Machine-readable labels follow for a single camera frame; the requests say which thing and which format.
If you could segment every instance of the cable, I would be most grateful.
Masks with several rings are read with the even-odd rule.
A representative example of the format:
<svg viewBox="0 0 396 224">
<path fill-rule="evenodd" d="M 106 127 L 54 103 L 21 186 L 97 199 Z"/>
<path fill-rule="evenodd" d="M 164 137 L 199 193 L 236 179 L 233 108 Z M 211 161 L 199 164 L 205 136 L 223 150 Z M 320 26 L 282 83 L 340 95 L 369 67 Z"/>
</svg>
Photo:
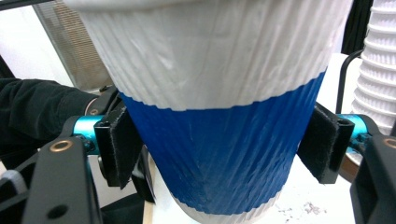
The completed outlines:
<svg viewBox="0 0 396 224">
<path fill-rule="evenodd" d="M 343 64 L 341 65 L 340 81 L 338 82 L 337 107 L 335 108 L 335 114 L 341 114 L 341 109 L 343 107 L 344 88 L 346 86 L 346 78 L 347 78 L 347 68 L 355 58 L 361 56 L 362 52 L 363 50 L 361 49 L 351 53 L 349 56 L 346 57 Z"/>
</svg>

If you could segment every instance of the person's arm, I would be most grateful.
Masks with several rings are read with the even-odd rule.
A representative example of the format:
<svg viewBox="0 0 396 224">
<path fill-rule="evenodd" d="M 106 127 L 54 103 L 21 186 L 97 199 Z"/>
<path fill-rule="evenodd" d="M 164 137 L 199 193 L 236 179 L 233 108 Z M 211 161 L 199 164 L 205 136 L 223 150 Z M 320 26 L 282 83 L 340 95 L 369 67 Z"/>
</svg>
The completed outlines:
<svg viewBox="0 0 396 224">
<path fill-rule="evenodd" d="M 42 147 L 96 97 L 54 81 L 0 78 L 0 154 Z"/>
</svg>

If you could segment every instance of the white wall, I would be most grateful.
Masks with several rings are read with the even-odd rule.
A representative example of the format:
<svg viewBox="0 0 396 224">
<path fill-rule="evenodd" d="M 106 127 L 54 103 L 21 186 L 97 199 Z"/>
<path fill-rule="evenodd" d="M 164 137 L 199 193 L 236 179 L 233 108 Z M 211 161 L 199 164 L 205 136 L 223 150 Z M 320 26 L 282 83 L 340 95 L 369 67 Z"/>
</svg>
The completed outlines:
<svg viewBox="0 0 396 224">
<path fill-rule="evenodd" d="M 15 77 L 73 86 L 32 7 L 0 11 L 0 54 Z"/>
</svg>

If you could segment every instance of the stacked paper cup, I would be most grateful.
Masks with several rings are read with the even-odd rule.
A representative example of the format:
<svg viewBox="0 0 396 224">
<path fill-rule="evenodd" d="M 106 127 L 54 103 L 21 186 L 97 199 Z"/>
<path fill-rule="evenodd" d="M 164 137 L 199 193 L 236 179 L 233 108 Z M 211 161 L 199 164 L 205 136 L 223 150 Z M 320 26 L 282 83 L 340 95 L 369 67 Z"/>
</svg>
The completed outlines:
<svg viewBox="0 0 396 224">
<path fill-rule="evenodd" d="M 65 2 L 180 207 L 205 224 L 260 217 L 288 178 L 351 0 Z"/>
<path fill-rule="evenodd" d="M 374 0 L 368 27 L 352 113 L 368 115 L 390 134 L 396 120 L 396 1 Z"/>
</svg>

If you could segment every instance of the white cup stack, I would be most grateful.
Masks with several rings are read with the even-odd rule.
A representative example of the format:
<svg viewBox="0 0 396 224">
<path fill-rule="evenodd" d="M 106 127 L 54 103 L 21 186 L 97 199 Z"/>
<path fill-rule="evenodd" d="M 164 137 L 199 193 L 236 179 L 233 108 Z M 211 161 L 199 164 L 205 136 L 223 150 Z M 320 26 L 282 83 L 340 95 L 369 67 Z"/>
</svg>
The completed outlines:
<svg viewBox="0 0 396 224">
<path fill-rule="evenodd" d="M 374 0 L 371 11 L 352 113 L 369 116 L 390 134 L 396 120 L 396 0 Z"/>
</svg>

